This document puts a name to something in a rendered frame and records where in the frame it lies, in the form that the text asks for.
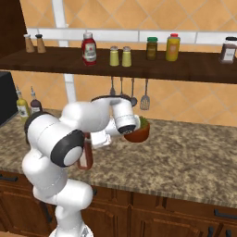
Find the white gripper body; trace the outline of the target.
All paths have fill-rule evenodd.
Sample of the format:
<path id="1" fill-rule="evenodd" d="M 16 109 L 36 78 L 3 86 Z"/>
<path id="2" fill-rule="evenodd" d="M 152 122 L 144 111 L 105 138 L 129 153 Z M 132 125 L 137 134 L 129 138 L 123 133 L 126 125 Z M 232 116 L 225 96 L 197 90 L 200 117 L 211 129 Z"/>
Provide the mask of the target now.
<path id="1" fill-rule="evenodd" d="M 92 147 L 94 149 L 107 146 L 111 144 L 111 135 L 107 130 L 91 133 Z"/>

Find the dark vinegar bottle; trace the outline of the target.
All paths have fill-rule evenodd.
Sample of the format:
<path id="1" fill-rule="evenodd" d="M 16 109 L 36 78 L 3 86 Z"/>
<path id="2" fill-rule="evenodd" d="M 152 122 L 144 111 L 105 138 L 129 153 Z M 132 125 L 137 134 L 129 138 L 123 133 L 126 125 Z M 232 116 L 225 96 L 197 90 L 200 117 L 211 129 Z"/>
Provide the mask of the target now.
<path id="1" fill-rule="evenodd" d="M 36 98 L 35 91 L 33 88 L 31 88 L 31 112 L 36 113 L 42 111 L 42 104 L 41 102 Z"/>

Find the yellow-green shaker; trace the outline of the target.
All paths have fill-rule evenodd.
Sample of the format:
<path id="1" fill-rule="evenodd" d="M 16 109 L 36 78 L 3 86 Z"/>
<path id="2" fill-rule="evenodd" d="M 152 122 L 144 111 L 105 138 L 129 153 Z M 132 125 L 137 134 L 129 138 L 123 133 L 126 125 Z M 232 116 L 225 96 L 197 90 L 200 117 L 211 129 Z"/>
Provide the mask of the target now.
<path id="1" fill-rule="evenodd" d="M 110 62 L 109 65 L 116 67 L 119 65 L 119 50 L 116 46 L 110 48 Z"/>
<path id="2" fill-rule="evenodd" d="M 122 66 L 123 67 L 130 67 L 131 66 L 131 49 L 128 46 L 123 47 Z"/>

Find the brown wooden cabinet door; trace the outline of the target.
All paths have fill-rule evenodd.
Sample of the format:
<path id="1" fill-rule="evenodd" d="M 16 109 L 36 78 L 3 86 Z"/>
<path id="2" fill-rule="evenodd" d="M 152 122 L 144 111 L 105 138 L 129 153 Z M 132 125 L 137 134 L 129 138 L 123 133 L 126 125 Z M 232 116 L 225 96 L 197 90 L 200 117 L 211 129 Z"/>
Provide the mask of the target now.
<path id="1" fill-rule="evenodd" d="M 160 212 L 131 211 L 131 237 L 207 237 L 208 227 L 219 237 L 222 225 L 216 221 Z"/>
<path id="2" fill-rule="evenodd" d="M 56 226 L 56 220 L 48 206 L 52 222 L 47 222 L 42 203 L 34 198 L 19 203 L 5 203 L 0 198 L 0 206 L 6 214 L 9 230 L 28 237 L 48 237 Z"/>
<path id="3" fill-rule="evenodd" d="M 94 237 L 131 237 L 131 209 L 128 206 L 93 204 L 82 210 L 81 215 Z"/>

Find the yellow oil bottle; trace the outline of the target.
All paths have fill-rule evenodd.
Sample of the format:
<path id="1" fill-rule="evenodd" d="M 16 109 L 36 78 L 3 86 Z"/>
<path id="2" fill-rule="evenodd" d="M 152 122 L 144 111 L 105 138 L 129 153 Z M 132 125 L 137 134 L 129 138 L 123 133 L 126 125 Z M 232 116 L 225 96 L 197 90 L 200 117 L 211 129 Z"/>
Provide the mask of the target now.
<path id="1" fill-rule="evenodd" d="M 17 100 L 17 108 L 18 108 L 18 111 L 19 111 L 19 115 L 20 115 L 21 121 L 23 123 L 25 123 L 26 120 L 31 115 L 31 112 L 30 112 L 27 101 L 22 97 L 22 94 L 21 94 L 21 91 L 20 91 L 19 87 L 16 87 L 16 92 L 17 92 L 17 95 L 18 95 L 18 98 L 19 98 Z"/>

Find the red ketchup bottle white cap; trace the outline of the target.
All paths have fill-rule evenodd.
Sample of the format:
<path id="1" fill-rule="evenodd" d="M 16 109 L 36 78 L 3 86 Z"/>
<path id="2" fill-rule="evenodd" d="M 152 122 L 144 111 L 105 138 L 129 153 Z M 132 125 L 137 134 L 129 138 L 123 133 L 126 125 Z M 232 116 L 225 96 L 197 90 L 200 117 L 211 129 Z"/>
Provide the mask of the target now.
<path id="1" fill-rule="evenodd" d="M 81 43 L 82 60 L 86 66 L 92 66 L 96 64 L 96 43 L 91 32 L 83 34 L 83 40 Z"/>

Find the brown shaker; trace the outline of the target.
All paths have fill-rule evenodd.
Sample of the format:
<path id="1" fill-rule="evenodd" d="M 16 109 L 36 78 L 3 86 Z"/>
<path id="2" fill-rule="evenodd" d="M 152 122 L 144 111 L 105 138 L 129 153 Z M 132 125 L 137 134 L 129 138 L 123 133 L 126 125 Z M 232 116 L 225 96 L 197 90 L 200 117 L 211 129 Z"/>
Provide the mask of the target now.
<path id="1" fill-rule="evenodd" d="M 36 37 L 36 40 L 37 40 L 37 51 L 39 53 L 45 53 L 46 49 L 45 49 L 45 46 L 44 46 L 43 36 L 41 34 L 36 34 L 35 37 Z"/>
<path id="2" fill-rule="evenodd" d="M 25 38 L 25 44 L 26 44 L 26 52 L 27 53 L 33 53 L 34 52 L 34 46 L 31 41 L 31 36 L 29 34 L 24 34 Z"/>

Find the yellow mustard bottle red cap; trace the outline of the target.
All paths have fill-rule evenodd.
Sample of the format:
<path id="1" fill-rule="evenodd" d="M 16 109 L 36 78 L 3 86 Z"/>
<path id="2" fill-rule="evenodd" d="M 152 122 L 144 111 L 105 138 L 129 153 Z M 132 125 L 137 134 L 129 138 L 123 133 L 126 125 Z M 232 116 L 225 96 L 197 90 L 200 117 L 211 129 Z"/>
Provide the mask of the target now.
<path id="1" fill-rule="evenodd" d="M 172 33 L 167 39 L 166 60 L 173 62 L 178 59 L 181 38 L 178 33 Z"/>

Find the dark wooden cabinet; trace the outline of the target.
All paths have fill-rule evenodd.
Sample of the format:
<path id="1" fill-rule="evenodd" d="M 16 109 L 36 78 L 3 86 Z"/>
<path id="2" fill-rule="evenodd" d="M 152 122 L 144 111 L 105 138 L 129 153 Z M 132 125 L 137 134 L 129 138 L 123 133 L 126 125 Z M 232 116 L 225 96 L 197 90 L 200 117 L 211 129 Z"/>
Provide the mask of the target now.
<path id="1" fill-rule="evenodd" d="M 27 32 L 19 0 L 0 0 L 0 58 L 25 48 Z"/>

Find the red-brown bowl with greens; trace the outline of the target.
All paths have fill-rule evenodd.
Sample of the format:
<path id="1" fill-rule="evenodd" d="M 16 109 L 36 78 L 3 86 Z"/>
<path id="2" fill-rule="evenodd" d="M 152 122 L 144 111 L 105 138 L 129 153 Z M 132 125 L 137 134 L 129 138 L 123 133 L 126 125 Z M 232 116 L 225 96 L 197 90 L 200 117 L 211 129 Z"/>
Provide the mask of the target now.
<path id="1" fill-rule="evenodd" d="M 140 117 L 141 127 L 132 133 L 126 134 L 124 138 L 132 143 L 142 143 L 148 136 L 150 131 L 150 123 L 144 117 Z"/>

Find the grey hanging spoon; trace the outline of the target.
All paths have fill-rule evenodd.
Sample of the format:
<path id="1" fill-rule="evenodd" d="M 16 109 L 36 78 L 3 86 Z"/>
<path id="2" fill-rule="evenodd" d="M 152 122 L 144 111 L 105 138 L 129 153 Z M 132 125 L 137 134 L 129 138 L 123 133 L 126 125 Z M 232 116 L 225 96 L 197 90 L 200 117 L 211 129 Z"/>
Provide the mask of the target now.
<path id="1" fill-rule="evenodd" d="M 110 95 L 116 95 L 116 91 L 115 91 L 115 88 L 114 88 L 114 77 L 113 76 L 111 76 Z"/>

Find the grey hanging ladle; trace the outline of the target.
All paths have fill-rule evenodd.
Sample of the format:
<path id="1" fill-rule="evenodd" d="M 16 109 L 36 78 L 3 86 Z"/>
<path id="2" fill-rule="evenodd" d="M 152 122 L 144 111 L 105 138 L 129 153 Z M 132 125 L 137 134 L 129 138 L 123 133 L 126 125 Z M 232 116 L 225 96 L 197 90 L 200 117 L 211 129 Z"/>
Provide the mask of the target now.
<path id="1" fill-rule="evenodd" d="M 137 98 L 134 96 L 134 78 L 131 78 L 131 105 L 137 105 Z"/>

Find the grey hanging slotted spatula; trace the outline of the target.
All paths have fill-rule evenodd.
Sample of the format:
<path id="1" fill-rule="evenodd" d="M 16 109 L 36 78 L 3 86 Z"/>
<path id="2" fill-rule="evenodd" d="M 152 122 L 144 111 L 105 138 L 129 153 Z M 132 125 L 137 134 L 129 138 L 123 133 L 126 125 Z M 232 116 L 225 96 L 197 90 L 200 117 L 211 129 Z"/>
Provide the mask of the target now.
<path id="1" fill-rule="evenodd" d="M 148 89 L 148 80 L 145 80 L 144 95 L 142 96 L 140 103 L 141 110 L 148 110 L 150 107 L 150 97 L 147 95 L 147 89 Z"/>

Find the brown wooden drawer front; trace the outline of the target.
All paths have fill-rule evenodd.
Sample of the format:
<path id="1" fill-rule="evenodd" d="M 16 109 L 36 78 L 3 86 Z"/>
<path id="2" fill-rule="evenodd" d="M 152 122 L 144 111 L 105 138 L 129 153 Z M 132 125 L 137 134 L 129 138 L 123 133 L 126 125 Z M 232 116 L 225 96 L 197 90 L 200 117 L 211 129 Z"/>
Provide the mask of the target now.
<path id="1" fill-rule="evenodd" d="M 192 215 L 199 218 L 211 218 L 218 222 L 231 223 L 237 225 L 237 219 L 219 218 L 214 215 L 214 209 L 218 209 L 220 213 L 237 216 L 237 208 L 202 204 L 167 197 L 163 199 L 162 206 L 166 210 L 171 212 L 180 213 L 184 215 Z"/>
<path id="2" fill-rule="evenodd" d="M 0 174 L 4 177 L 18 177 L 16 182 L 0 180 L 0 198 L 5 203 L 19 203 L 22 200 L 29 201 L 33 199 L 32 185 L 23 174 L 7 171 L 0 171 Z"/>
<path id="3" fill-rule="evenodd" d="M 106 187 L 94 186 L 97 195 L 94 196 L 92 206 L 106 205 L 129 208 L 131 204 L 131 193 Z"/>

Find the dark wooden shelf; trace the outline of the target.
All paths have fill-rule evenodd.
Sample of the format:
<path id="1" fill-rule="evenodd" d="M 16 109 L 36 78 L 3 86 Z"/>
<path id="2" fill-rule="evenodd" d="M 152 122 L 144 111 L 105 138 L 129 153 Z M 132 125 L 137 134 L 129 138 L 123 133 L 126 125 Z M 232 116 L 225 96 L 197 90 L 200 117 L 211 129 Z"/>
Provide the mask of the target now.
<path id="1" fill-rule="evenodd" d="M 237 84 L 237 60 L 222 64 L 217 53 L 180 52 L 177 61 L 168 62 L 163 51 L 157 54 L 155 61 L 149 61 L 144 50 L 133 50 L 131 66 L 124 68 L 109 65 L 107 49 L 99 49 L 96 64 L 86 66 L 82 62 L 81 49 L 48 47 L 44 54 L 20 50 L 0 57 L 0 69 Z"/>

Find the olive jar green lid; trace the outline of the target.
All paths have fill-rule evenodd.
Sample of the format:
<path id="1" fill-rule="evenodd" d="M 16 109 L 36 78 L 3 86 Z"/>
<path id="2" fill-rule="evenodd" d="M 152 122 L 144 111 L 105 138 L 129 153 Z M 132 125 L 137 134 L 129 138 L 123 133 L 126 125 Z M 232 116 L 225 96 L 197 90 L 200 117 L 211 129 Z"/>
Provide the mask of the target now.
<path id="1" fill-rule="evenodd" d="M 156 59 L 156 51 L 157 51 L 157 38 L 156 37 L 148 37 L 146 44 L 146 58 L 148 60 Z"/>

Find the black microwave oven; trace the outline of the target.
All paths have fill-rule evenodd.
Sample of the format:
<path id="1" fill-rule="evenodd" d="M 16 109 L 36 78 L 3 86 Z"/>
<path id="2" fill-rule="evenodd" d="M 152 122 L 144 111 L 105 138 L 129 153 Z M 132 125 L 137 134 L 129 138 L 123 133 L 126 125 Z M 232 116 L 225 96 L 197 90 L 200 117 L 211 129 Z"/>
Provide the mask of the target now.
<path id="1" fill-rule="evenodd" d="M 18 113 L 15 84 L 9 71 L 0 71 L 0 127 Z"/>

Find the brown jar white label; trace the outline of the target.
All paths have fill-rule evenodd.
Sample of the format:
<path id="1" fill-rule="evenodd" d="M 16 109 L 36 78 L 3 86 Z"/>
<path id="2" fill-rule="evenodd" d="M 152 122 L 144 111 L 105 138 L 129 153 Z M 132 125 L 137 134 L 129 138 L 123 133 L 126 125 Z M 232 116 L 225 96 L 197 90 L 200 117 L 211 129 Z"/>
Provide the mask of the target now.
<path id="1" fill-rule="evenodd" d="M 222 45 L 219 61 L 221 63 L 231 64 L 234 61 L 236 50 L 237 50 L 237 37 L 228 36 L 225 39 L 224 44 Z"/>

